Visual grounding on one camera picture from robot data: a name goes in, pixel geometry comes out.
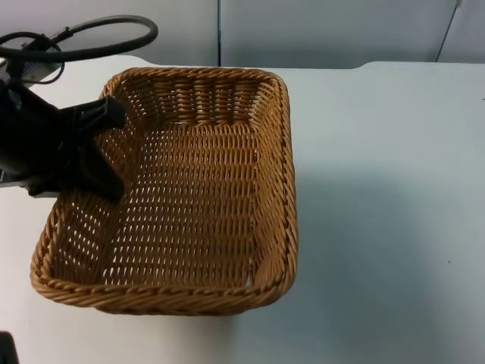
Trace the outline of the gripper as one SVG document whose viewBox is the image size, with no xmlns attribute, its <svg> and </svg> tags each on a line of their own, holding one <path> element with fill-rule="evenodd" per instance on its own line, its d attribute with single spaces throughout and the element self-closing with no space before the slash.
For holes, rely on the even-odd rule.
<svg viewBox="0 0 485 364">
<path fill-rule="evenodd" d="M 126 119 L 123 107 L 111 97 L 58 109 L 48 189 L 77 187 L 118 201 L 124 194 L 124 182 L 99 150 L 94 137 L 107 130 L 123 128 Z"/>
</svg>

